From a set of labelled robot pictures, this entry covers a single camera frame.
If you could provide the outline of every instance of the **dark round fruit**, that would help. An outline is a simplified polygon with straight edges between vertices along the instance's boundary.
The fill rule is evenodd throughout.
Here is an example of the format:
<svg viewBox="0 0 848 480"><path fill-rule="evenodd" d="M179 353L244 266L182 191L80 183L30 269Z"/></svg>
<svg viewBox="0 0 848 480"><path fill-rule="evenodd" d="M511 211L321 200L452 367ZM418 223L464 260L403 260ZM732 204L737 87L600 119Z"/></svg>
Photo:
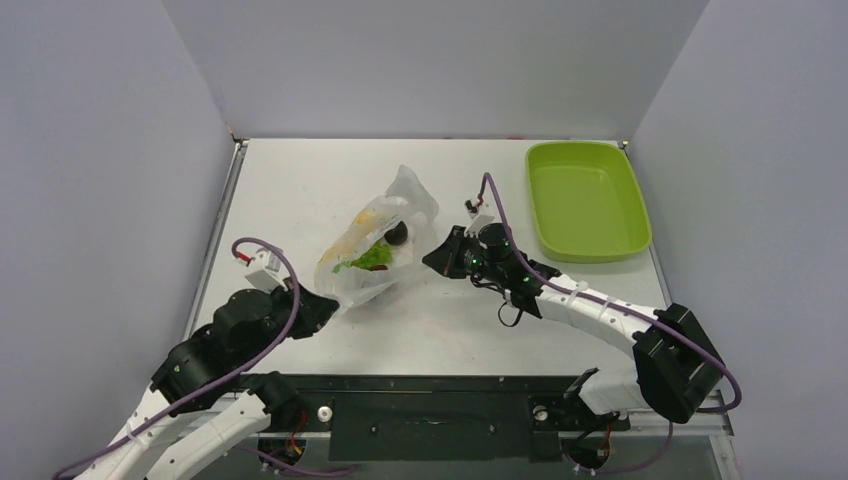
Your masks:
<svg viewBox="0 0 848 480"><path fill-rule="evenodd" d="M406 239L409 238L409 229L406 228L405 223L400 222L397 227L386 232L383 238L386 239L386 243L393 247L403 245Z"/></svg>

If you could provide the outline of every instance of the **white arm segment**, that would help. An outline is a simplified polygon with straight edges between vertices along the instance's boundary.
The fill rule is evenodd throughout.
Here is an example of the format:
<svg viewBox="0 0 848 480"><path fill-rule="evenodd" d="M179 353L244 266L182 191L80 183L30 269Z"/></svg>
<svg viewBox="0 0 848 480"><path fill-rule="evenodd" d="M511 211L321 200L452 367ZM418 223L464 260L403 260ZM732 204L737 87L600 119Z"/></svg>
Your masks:
<svg viewBox="0 0 848 480"><path fill-rule="evenodd" d="M149 387L146 388L141 402L130 415L125 428L115 435L110 445L169 405L168 400L159 391L152 392ZM192 412L159 420L138 437L130 439L123 447L95 460L76 477L77 480L143 480L150 467L191 422L200 418L200 415L201 412Z"/></svg>
<svg viewBox="0 0 848 480"><path fill-rule="evenodd" d="M626 306L631 310L655 318L654 309L633 305L617 300L609 295L592 290L585 282L575 282L568 275L552 278L551 283L569 290L588 293L604 299L604 304L580 298L574 294L565 295L545 286L536 299L539 313L544 319L567 323L589 335L600 338L613 347L633 358L633 334L644 332L651 325L632 315L625 315L609 307L610 304ZM601 370L589 377L580 390L580 399L596 415L609 412L650 408L642 398L639 384L636 382L636 368L619 370Z"/></svg>
<svg viewBox="0 0 848 480"><path fill-rule="evenodd" d="M250 435L268 428L271 415L259 397L242 394L238 400L169 448L147 480L187 480Z"/></svg>
<svg viewBox="0 0 848 480"><path fill-rule="evenodd" d="M548 320L556 320L571 325L574 328L583 330L593 337L609 343L613 347L621 350L630 358L633 358L633 345L636 340L633 339L633 334L636 332L644 332L651 325L640 320L632 315L626 315L609 307L610 304L618 304L626 306L631 310L636 310L644 313L652 318L655 317L654 309L625 303L622 300L617 300L605 293L597 290L592 290L586 282L575 282L568 275L562 274L559 277L550 279L550 282L557 286L565 287L575 292L581 291L595 297L603 299L607 302L606 305L598 304L591 300L580 298L574 294L566 295L557 292L551 287L542 287L542 293L536 299L536 304L539 307L539 314L542 318Z"/></svg>

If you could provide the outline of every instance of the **red wire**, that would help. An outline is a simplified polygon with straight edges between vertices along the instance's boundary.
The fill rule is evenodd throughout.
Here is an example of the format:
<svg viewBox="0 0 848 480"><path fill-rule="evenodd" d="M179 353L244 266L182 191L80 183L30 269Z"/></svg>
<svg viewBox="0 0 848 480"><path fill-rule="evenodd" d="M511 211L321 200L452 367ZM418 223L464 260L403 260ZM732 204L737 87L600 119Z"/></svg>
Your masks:
<svg viewBox="0 0 848 480"><path fill-rule="evenodd" d="M247 263L250 263L250 261L253 260L252 258L248 257L247 255L241 252L236 252L236 256L239 258L239 260L244 260Z"/></svg>

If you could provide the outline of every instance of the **metal bolt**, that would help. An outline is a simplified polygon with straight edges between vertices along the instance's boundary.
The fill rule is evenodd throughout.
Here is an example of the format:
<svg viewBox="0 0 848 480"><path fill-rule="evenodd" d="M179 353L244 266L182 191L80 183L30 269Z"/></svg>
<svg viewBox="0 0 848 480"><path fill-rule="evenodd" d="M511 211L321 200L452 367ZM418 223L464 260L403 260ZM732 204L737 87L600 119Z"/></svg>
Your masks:
<svg viewBox="0 0 848 480"><path fill-rule="evenodd" d="M536 405L533 407L533 418L540 422L548 419L548 409L544 405Z"/></svg>
<svg viewBox="0 0 848 480"><path fill-rule="evenodd" d="M333 409L326 405L318 409L318 420L327 423L331 418L333 418Z"/></svg>

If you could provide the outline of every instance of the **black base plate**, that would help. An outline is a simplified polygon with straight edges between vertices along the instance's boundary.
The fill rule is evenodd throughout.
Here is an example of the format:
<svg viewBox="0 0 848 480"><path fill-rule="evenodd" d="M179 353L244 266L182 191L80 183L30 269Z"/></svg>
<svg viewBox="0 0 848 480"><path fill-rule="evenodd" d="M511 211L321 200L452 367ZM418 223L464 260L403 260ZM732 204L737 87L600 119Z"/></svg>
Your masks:
<svg viewBox="0 0 848 480"><path fill-rule="evenodd" d="M581 432L596 417L563 400L577 377L287 375L307 412L303 432L331 431L331 461L561 461L559 432ZM245 375L241 388L256 380ZM533 408L548 409L544 421ZM321 406L333 409L322 423ZM615 430L629 429L617 421Z"/></svg>

